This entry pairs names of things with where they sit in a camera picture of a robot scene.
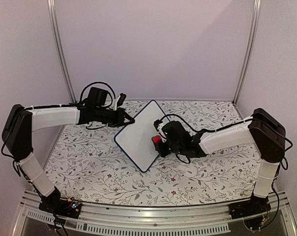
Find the red whiteboard eraser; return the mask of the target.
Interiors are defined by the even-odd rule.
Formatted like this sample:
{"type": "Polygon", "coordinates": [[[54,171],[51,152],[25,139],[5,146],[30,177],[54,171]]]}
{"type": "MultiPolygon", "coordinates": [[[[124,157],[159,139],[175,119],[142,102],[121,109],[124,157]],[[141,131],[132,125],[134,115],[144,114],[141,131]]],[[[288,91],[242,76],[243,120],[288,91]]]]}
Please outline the red whiteboard eraser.
{"type": "Polygon", "coordinates": [[[161,141],[161,136],[156,135],[156,136],[152,137],[152,141],[154,144],[157,144],[158,142],[161,141]]]}

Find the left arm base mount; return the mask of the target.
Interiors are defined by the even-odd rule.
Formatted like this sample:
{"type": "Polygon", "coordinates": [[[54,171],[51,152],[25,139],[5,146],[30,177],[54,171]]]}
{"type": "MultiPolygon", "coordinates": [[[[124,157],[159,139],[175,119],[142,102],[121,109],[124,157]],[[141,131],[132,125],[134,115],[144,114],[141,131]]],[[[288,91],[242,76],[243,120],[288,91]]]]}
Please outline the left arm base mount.
{"type": "Polygon", "coordinates": [[[55,187],[48,197],[42,197],[39,209],[64,217],[78,219],[82,208],[82,201],[74,197],[63,199],[60,191],[55,187]]]}

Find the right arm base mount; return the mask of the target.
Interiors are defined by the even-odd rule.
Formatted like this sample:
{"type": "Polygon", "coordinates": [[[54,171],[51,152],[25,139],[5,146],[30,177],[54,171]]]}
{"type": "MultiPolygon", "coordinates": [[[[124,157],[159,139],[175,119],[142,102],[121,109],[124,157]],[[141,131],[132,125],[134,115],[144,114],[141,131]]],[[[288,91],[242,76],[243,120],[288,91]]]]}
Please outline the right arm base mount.
{"type": "Polygon", "coordinates": [[[228,205],[232,219],[243,218],[271,210],[268,197],[260,198],[252,195],[249,200],[228,205]]]}

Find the small whiteboard blue frame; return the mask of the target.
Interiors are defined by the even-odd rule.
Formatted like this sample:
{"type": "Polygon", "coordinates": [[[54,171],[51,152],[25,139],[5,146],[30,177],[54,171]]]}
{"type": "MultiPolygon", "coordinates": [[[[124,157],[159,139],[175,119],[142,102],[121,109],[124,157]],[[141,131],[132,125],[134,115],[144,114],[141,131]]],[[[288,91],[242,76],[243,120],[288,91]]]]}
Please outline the small whiteboard blue frame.
{"type": "Polygon", "coordinates": [[[158,158],[151,140],[158,135],[153,123],[164,115],[158,103],[151,100],[134,116],[134,124],[125,126],[114,136],[117,146],[142,173],[158,158]]]}

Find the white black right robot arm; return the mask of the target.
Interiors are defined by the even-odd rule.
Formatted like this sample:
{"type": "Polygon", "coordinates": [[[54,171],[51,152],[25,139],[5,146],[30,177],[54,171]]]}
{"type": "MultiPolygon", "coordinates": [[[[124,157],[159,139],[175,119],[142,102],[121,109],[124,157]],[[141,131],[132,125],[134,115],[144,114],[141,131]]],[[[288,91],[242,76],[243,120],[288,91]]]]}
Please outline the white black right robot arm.
{"type": "Polygon", "coordinates": [[[215,130],[192,129],[194,135],[184,128],[186,124],[183,118],[167,123],[163,118],[154,121],[153,126],[158,134],[151,140],[158,154],[161,157],[181,155],[190,163],[192,158],[206,157],[219,150],[251,145],[261,164],[253,188],[254,197],[246,202],[245,210],[249,214],[261,210],[285,157],[288,140],[284,126],[262,108],[255,109],[252,115],[241,121],[215,130]]]}

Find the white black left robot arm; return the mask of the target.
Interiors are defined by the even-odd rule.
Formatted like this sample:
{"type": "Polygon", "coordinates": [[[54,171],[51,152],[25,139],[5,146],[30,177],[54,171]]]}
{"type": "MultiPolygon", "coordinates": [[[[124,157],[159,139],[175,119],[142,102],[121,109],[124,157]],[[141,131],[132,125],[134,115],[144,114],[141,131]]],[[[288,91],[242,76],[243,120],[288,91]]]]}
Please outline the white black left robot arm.
{"type": "Polygon", "coordinates": [[[1,153],[10,157],[18,176],[24,177],[38,195],[46,197],[45,205],[53,213],[61,213],[63,200],[36,156],[35,135],[42,130],[67,125],[89,125],[98,122],[109,127],[133,124],[134,118],[122,107],[126,94],[91,87],[87,97],[69,104],[25,107],[13,105],[2,131],[1,153]]]}

